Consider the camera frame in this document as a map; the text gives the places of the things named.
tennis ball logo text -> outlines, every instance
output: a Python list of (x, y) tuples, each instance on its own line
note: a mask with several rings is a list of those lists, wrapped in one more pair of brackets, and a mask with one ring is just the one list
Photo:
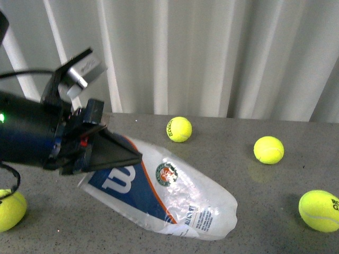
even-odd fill
[(332, 203), (333, 203), (333, 208), (339, 211), (339, 201), (332, 199)]
[(171, 125), (172, 125), (172, 120), (170, 120), (170, 122), (167, 125), (167, 133), (168, 133), (169, 137), (173, 136), (173, 133), (172, 133), (172, 130), (171, 130)]

gray countertop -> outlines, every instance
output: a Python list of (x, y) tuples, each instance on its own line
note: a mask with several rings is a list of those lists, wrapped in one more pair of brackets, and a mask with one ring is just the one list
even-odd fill
[[(307, 191), (339, 195), (338, 124), (188, 117), (191, 138), (174, 143), (165, 132), (170, 119), (112, 114), (109, 129), (167, 148), (232, 193), (238, 223), (226, 238), (210, 242), (146, 231), (77, 188), (83, 175), (14, 165), (28, 211), (0, 233), (0, 253), (338, 252), (339, 231), (316, 232), (298, 212)], [(265, 135), (284, 144), (276, 165), (254, 157), (253, 145)]]

white curtain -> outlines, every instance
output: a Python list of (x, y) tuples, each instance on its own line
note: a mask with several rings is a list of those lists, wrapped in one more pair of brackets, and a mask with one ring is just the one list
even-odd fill
[[(339, 1), (0, 0), (0, 72), (88, 47), (107, 71), (75, 100), (105, 110), (339, 122)], [(0, 81), (39, 100), (48, 76)]]

tennis ball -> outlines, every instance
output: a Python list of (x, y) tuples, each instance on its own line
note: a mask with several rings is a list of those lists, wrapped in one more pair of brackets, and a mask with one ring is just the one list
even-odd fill
[(192, 134), (192, 125), (186, 118), (178, 116), (168, 122), (166, 132), (174, 142), (184, 142)]
[(255, 157), (264, 164), (276, 164), (284, 156), (284, 146), (275, 137), (265, 136), (254, 144)]
[[(0, 197), (8, 193), (11, 193), (10, 189), (0, 189)], [(25, 215), (26, 209), (27, 202), (19, 192), (0, 199), (0, 232), (4, 232), (17, 225)]]
[(299, 213), (311, 228), (321, 232), (339, 229), (339, 198), (324, 190), (311, 190), (299, 201)]

